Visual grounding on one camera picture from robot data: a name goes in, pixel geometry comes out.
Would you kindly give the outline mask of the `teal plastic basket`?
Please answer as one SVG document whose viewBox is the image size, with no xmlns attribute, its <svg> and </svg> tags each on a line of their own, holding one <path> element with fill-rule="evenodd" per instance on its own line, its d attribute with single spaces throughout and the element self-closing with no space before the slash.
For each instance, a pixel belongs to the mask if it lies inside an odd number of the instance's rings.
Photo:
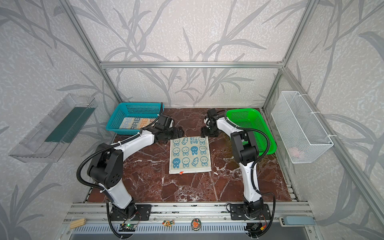
<svg viewBox="0 0 384 240">
<path fill-rule="evenodd" d="M 140 125 L 134 126 L 135 129 L 121 128 L 125 118 L 136 120 L 140 119 L 156 119 L 158 115 L 164 112 L 163 103 L 147 103 L 147 102 L 129 102 L 118 104 L 110 117 L 106 130 L 114 132 L 118 135 L 135 135 L 140 130 Z"/>
</svg>

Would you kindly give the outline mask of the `teal patterned towel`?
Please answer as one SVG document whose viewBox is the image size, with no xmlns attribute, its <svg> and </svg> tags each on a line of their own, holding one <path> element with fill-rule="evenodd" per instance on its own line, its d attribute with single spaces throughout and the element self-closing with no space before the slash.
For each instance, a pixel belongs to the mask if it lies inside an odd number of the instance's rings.
<svg viewBox="0 0 384 240">
<path fill-rule="evenodd" d="M 171 140 L 169 173 L 194 174 L 210 172 L 209 138 L 183 137 Z"/>
</svg>

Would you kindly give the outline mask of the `rabbit lettered towel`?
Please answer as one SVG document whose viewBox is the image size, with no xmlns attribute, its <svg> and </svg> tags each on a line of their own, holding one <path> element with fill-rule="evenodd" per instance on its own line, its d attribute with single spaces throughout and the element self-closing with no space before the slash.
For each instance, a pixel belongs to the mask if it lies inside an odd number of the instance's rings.
<svg viewBox="0 0 384 240">
<path fill-rule="evenodd" d="M 153 123 L 155 120 L 156 119 L 152 119 L 152 118 L 125 117 L 119 126 L 118 134 L 134 135 L 141 128 L 148 126 L 149 124 Z"/>
</svg>

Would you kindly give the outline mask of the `green plastic basket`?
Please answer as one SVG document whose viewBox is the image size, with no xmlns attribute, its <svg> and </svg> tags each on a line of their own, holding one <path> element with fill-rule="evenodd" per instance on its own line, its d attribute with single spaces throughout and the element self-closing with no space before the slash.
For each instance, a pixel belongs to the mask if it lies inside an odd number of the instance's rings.
<svg viewBox="0 0 384 240">
<path fill-rule="evenodd" d="M 276 152 L 276 142 L 262 114 L 258 110 L 250 108 L 229 110 L 227 111 L 227 118 L 239 127 L 256 129 L 263 132 L 270 141 L 267 155 L 272 155 Z"/>
</svg>

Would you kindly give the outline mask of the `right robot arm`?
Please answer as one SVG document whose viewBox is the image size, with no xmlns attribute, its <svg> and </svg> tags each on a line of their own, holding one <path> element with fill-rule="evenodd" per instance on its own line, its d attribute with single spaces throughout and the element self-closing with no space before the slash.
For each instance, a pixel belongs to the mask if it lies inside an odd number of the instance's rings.
<svg viewBox="0 0 384 240">
<path fill-rule="evenodd" d="M 257 163 L 272 153 L 272 140 L 261 113 L 255 109 L 210 109 L 204 118 L 201 137 L 216 138 L 225 133 L 231 139 L 235 161 L 239 164 L 244 184 L 244 211 L 252 217 L 264 209 L 263 194 L 257 180 Z"/>
</svg>

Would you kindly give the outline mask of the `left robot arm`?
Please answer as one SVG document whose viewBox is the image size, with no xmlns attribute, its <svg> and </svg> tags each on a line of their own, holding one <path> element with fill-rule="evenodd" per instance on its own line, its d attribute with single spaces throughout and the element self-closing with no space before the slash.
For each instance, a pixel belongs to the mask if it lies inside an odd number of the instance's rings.
<svg viewBox="0 0 384 240">
<path fill-rule="evenodd" d="M 77 180 L 84 186 L 102 191 L 113 207 L 127 212 L 135 207 L 135 203 L 123 183 L 124 161 L 145 147 L 183 136 L 183 128 L 174 126 L 171 117 L 159 115 L 153 123 L 123 141 L 113 145 L 100 144 L 80 163 Z"/>
</svg>

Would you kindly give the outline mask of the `small orange green trinket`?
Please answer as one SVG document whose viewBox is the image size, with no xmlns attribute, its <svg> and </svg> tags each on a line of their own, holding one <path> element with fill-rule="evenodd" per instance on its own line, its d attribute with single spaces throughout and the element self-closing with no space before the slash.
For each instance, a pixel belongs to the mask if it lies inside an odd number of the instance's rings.
<svg viewBox="0 0 384 240">
<path fill-rule="evenodd" d="M 175 224 L 175 221 L 174 220 L 171 220 L 171 221 L 165 220 L 165 221 L 163 221 L 162 224 L 163 224 L 163 226 L 170 228 Z"/>
</svg>

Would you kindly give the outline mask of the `round orange sticker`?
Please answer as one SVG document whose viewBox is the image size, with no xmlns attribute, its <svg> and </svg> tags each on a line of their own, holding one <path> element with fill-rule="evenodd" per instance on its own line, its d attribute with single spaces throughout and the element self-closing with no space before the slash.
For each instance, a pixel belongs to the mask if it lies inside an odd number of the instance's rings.
<svg viewBox="0 0 384 240">
<path fill-rule="evenodd" d="M 191 228 L 193 231 L 199 231 L 202 228 L 202 222 L 200 219 L 195 218 L 191 222 Z"/>
</svg>

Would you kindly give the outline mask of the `left green circuit board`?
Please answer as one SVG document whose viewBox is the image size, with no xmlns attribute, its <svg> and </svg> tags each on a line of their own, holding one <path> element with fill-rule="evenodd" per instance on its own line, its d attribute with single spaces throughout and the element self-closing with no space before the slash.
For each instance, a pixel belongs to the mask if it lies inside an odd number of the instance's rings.
<svg viewBox="0 0 384 240">
<path fill-rule="evenodd" d="M 119 225 L 119 233 L 131 233 L 135 232 L 138 228 L 138 223 L 124 223 Z"/>
</svg>

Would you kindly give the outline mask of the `wooden block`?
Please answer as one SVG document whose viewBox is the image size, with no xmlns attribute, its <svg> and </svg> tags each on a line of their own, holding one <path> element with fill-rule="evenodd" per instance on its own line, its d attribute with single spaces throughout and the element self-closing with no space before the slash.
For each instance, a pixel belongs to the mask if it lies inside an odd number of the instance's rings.
<svg viewBox="0 0 384 240">
<path fill-rule="evenodd" d="M 86 224 L 87 222 L 87 219 L 86 218 L 82 218 L 82 219 L 78 219 L 78 220 L 74 220 L 70 223 L 70 230 L 72 229 L 75 229 L 75 228 L 79 228 L 79 227 L 82 227 Z"/>
</svg>

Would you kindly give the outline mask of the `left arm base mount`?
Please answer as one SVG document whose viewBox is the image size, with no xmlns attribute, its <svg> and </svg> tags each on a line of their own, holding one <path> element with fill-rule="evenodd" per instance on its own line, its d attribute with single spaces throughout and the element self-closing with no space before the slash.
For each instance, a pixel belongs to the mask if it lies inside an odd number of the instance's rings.
<svg viewBox="0 0 384 240">
<path fill-rule="evenodd" d="M 112 205 L 109 217 L 112 221 L 148 221 L 151 214 L 151 205 L 136 205 L 131 203 L 125 209 Z"/>
</svg>

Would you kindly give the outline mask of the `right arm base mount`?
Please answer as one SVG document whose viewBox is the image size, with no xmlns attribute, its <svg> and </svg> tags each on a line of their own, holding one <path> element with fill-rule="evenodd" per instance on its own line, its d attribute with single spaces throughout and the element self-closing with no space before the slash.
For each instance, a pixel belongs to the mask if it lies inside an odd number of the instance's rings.
<svg viewBox="0 0 384 240">
<path fill-rule="evenodd" d="M 256 211 L 254 214 L 251 214 L 250 216 L 246 215 L 246 211 L 244 209 L 243 204 L 227 204 L 226 205 L 227 211 L 231 215 L 231 220 L 233 221 L 253 221 L 253 220 L 270 220 L 272 211 L 270 210 L 268 204 L 264 204 L 263 209 Z"/>
</svg>

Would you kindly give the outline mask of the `clear acrylic wall shelf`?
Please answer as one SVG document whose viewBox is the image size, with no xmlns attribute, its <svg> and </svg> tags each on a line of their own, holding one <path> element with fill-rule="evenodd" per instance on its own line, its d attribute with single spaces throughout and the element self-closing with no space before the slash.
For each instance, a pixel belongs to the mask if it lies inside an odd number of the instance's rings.
<svg viewBox="0 0 384 240">
<path fill-rule="evenodd" d="M 9 156 L 23 163 L 56 163 L 94 113 L 96 98 L 67 94 Z"/>
</svg>

